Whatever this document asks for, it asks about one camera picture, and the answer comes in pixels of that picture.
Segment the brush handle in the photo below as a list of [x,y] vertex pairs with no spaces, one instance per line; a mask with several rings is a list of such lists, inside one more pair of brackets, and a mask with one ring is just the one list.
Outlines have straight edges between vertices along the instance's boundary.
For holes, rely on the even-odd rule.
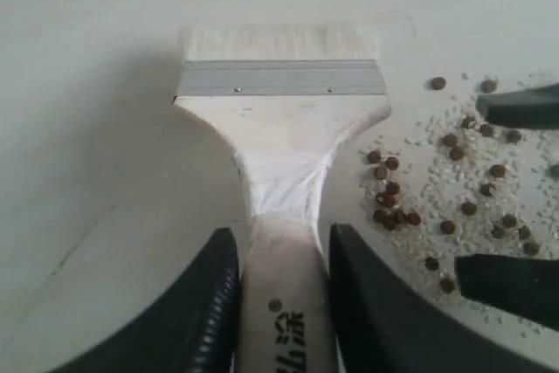
[[335,373],[328,274],[308,225],[255,217],[245,261],[239,373]]

